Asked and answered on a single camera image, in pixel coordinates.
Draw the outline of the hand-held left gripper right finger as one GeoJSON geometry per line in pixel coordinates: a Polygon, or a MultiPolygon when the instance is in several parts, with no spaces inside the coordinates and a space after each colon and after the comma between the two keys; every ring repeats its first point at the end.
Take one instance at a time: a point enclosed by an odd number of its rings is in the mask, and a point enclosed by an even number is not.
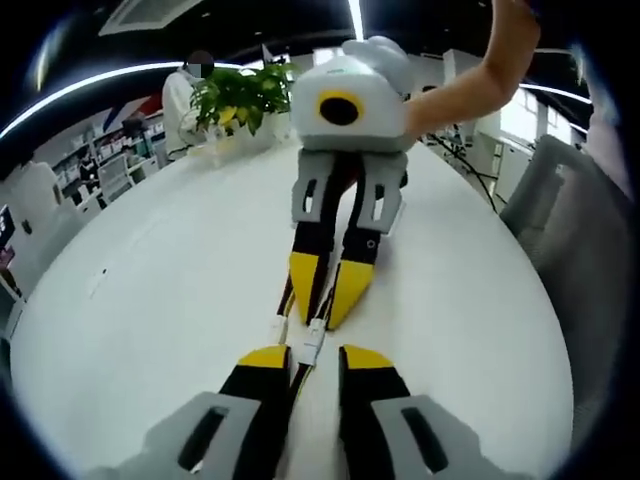
{"type": "Polygon", "coordinates": [[[339,438],[350,479],[491,479],[478,435],[394,364],[355,345],[339,349],[339,438]]]}

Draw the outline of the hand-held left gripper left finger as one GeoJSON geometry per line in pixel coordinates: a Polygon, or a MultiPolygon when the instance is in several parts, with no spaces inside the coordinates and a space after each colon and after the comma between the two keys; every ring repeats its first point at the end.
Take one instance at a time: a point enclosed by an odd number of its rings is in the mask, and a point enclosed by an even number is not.
{"type": "Polygon", "coordinates": [[[274,479],[284,450],[290,348],[239,360],[217,392],[197,394],[152,427],[140,452],[94,479],[274,479]]]}

